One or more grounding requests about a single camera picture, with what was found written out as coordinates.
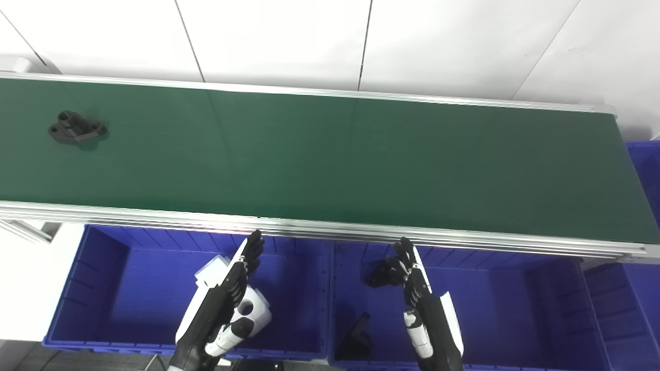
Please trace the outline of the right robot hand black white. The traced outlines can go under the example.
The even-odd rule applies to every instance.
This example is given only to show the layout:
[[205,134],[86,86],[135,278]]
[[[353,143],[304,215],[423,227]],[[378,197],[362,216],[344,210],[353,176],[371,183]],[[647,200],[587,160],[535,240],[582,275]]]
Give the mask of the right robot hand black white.
[[421,370],[463,370],[464,346],[450,293],[434,294],[417,247],[406,237],[386,259],[403,287],[404,324]]

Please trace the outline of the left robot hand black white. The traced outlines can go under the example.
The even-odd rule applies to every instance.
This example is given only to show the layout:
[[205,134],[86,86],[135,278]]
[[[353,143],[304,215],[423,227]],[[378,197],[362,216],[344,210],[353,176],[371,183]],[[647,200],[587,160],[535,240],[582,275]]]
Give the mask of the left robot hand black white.
[[271,321],[268,301],[248,284],[263,245],[261,231],[255,230],[231,260],[215,256],[195,273],[196,292],[175,334],[169,370],[213,370],[227,352]]

